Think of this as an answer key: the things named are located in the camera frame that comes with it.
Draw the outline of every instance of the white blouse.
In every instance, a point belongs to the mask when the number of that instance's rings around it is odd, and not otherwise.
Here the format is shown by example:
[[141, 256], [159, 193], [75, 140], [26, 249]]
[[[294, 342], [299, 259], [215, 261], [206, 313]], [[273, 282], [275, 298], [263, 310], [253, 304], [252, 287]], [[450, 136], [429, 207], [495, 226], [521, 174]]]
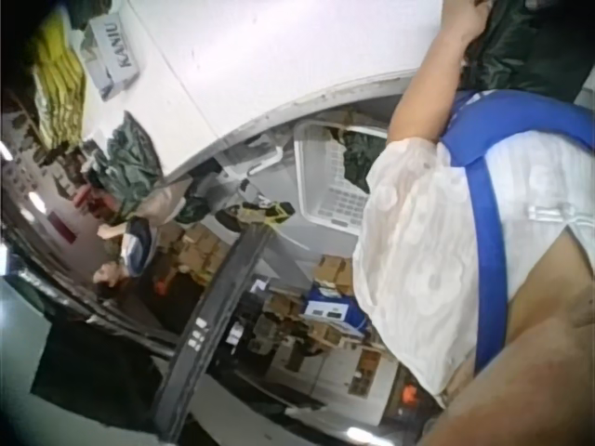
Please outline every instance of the white blouse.
[[[502, 220], [512, 299], [569, 227], [595, 261], [595, 157], [527, 132], [486, 155]], [[439, 395], [477, 341], [477, 244], [464, 168], [443, 144], [392, 142], [367, 177], [353, 254], [355, 294], [391, 352]]]

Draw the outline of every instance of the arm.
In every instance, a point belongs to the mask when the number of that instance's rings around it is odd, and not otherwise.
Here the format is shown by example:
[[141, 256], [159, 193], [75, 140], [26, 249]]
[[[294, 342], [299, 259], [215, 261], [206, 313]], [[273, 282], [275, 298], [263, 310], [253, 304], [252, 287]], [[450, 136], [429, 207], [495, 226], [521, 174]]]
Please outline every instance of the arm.
[[475, 2], [444, 0], [442, 28], [392, 115], [388, 142], [415, 137], [435, 142], [443, 132], [465, 50], [483, 32], [490, 11], [488, 2]]
[[99, 228], [97, 229], [97, 235], [99, 235], [103, 240], [109, 240], [114, 237], [118, 237], [126, 232], [127, 224], [128, 222], [125, 221], [124, 223], [121, 223], [117, 226], [99, 225]]

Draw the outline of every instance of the white plastic basket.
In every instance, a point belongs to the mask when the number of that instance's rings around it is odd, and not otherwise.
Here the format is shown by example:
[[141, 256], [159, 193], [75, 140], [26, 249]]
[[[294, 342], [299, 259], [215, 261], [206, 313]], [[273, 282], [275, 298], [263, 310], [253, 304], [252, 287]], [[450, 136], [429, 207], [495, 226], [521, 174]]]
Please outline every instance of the white plastic basket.
[[367, 194], [345, 179], [345, 147], [335, 141], [329, 128], [345, 129], [379, 138], [385, 130], [324, 121], [303, 121], [294, 130], [299, 208], [318, 225], [359, 235]]

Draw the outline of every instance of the hand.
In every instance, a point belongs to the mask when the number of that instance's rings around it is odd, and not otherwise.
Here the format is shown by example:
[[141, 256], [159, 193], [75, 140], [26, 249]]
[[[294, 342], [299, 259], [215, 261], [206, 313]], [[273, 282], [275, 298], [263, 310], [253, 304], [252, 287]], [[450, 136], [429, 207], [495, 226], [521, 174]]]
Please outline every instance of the hand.
[[441, 34], [467, 48], [485, 30], [491, 0], [444, 0]]
[[106, 225], [105, 223], [99, 225], [97, 228], [97, 235], [100, 236], [103, 240], [108, 240], [110, 238], [110, 229], [112, 227], [110, 225]]

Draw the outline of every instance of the blue apron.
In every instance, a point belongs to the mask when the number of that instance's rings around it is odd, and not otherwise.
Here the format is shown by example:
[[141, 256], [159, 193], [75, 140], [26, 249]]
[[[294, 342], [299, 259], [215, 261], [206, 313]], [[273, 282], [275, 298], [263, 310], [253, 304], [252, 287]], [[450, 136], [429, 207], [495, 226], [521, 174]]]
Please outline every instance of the blue apron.
[[461, 92], [441, 138], [452, 166], [465, 167], [477, 234], [479, 315], [475, 373], [504, 347], [508, 319], [508, 278], [502, 224], [484, 155], [495, 144], [536, 130], [568, 137], [588, 151], [595, 145], [593, 113], [533, 93], [501, 90], [467, 104]]

